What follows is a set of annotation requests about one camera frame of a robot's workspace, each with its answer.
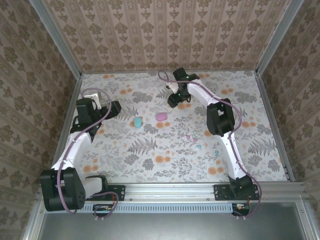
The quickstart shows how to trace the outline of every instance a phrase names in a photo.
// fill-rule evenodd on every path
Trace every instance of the patterned wallpaper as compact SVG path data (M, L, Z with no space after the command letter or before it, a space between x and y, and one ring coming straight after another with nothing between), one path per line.
M295 177L320 222L320 0L305 0L263 80Z
M44 0L83 72L255 69L289 0Z
M27 0L0 1L0 239L22 234L75 79Z

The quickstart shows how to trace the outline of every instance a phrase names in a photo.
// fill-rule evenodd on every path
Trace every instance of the wallpaper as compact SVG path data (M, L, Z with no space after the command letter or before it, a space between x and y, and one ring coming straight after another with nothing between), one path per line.
M255 69L289 0L44 0L84 73Z
M75 79L26 0L0 1L0 239L19 239Z
M258 181L286 181L254 71L196 73L207 88L241 111L235 139L250 174ZM109 183L229 181L226 151L208 131L207 108L195 97L171 108L168 97L173 92L156 73L83 75L81 89L86 88L105 90L122 109L103 121L79 164L82 177L105 175ZM158 122L158 113L166 113L167 120ZM234 116L237 126L239 117ZM135 117L142 118L140 128L134 126Z
M295 177L320 222L320 0L305 0L263 80Z

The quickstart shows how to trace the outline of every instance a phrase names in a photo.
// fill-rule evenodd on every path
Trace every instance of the floral tablecloth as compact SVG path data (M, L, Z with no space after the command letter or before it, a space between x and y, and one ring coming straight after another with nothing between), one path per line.
M258 181L285 181L253 71L196 74L240 109L243 123L236 143L247 170ZM117 117L102 122L81 161L82 176L103 174L110 183L228 182L226 155L207 130L206 108L196 98L171 108L167 99L172 92L165 86L156 73L82 76L82 90L101 88L122 106ZM158 113L167 113L167 120L158 122ZM134 126L135 117L142 118L142 127Z

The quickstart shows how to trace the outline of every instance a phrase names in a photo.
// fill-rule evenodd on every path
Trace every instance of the purple cable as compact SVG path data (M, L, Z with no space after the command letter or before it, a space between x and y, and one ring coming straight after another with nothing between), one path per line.
M163 78L162 76L160 76L160 73L164 73L166 79ZM214 100L219 101L219 102L221 102L221 103L223 103L223 104L226 104L226 105L232 107L232 108L237 112L237 114L239 115L239 125L230 132L230 134L229 134L229 136L228 136L228 139L229 139L229 141L230 141L232 151L233 151L233 153L234 153L236 162L238 163L240 169L241 169L246 175L248 175L248 176L256 183L256 185L258 186L259 191L260 191L260 196L259 196L258 203L257 203L256 207L254 208L254 210L253 210L250 214L248 214L247 216L245 216L246 218L250 217L252 214L254 214L254 213L258 210L258 207L259 207L259 205L260 205L261 198L262 198L262 188L261 188L260 183L259 183L252 175L250 175L250 174L241 166L240 160L239 160L239 158L238 158L237 152L236 152L235 147L234 147L234 144L233 144L233 142L232 142L231 135L232 135L235 131L237 131L237 130L241 127L241 124L242 124L241 112L239 111L239 109L238 109L236 106L232 105L231 103L215 97L209 90L207 90L207 89L206 89L202 84L200 84L200 83L193 82L193 81L173 81L173 80L169 80L169 76L168 76L167 72L164 71L164 70L159 70L159 71L158 71L158 77L159 77L162 81L165 81L165 82L167 82L167 83L178 83L178 84L179 84L179 83L186 83L186 84L194 84L194 85L197 85L197 86L201 87L201 88L202 88L210 97L212 97Z
M61 190L61 171L62 171L62 168L65 164L65 160L72 148L72 146L75 144L76 140L82 135L84 134L86 131L88 131L89 129L93 128L94 126L98 125L99 123L101 123L103 120L105 120L105 118L109 115L110 111L111 111L111 98L109 97L109 95L102 89L99 89L99 88L95 88L95 87L90 87L90 88L86 88L85 90L83 90L81 92L81 96L84 97L84 93L86 91L89 91L89 90L94 90L94 91L98 91L98 92L101 92L103 93L104 95L106 95L108 101L109 101L109 109L108 111L106 112L106 114L97 122L93 123L92 125L88 126L86 129L84 129L83 131L81 131L77 136L75 136L74 140L70 143L69 147L67 148L67 150L65 151L65 154L62 158L62 162L59 166L59 169L58 169L58 173L57 173L57 176L56 176L56 184L57 184L57 188L58 188L58 193L59 193L59 197L60 197L60 200L61 200L61 203L62 203L62 206L64 208L64 210L69 213L69 214L75 214L77 212L77 210L74 210L74 212L70 211L70 209L68 208L66 202L65 202L65 199L64 199L64 196L62 194L62 190Z
M104 218L104 219L108 218L108 217L110 216L110 214L112 214L112 212L116 209L116 207L117 207L117 205L118 205L119 196L118 196L118 194L117 194L116 192L114 192L114 191L107 191L107 192L103 192L103 193L93 194L92 197L99 197L99 196L103 196L103 195L107 195L107 194L113 194L113 195L115 195L115 196L116 196L116 202L115 202L113 208L110 210L110 212L108 212L108 213L107 213L106 215L104 215L103 217L97 216L97 210L100 209L100 208L102 208L103 206L101 206L101 207L96 207L95 210L94 210L94 212L93 212L93 215L94 215L97 219L98 219L98 218L100 218L100 219L102 219L102 218Z

